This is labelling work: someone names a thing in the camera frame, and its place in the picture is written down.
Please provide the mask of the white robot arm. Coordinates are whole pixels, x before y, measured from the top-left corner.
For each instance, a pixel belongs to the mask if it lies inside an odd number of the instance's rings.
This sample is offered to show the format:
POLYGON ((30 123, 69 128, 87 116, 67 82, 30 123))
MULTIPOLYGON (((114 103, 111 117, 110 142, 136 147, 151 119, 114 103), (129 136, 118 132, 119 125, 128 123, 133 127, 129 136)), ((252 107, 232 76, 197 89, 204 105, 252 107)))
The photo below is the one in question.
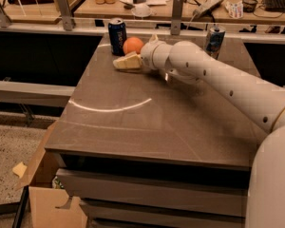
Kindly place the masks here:
POLYGON ((224 64, 192 42, 168 45, 157 36, 113 65, 159 69, 186 83, 202 79, 267 132, 253 160, 245 228, 285 228, 285 88, 224 64))

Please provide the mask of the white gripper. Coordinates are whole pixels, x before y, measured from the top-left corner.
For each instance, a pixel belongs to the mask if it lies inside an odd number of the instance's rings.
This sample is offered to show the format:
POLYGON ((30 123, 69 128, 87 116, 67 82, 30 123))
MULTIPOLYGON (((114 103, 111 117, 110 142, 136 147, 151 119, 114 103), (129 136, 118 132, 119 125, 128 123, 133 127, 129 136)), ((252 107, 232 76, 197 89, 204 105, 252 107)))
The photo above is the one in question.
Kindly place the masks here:
POLYGON ((172 46, 158 40, 158 35, 153 34, 142 47, 141 55, 135 51, 127 53, 114 60, 113 66, 118 70, 139 69, 142 65, 152 70, 165 69, 172 46))

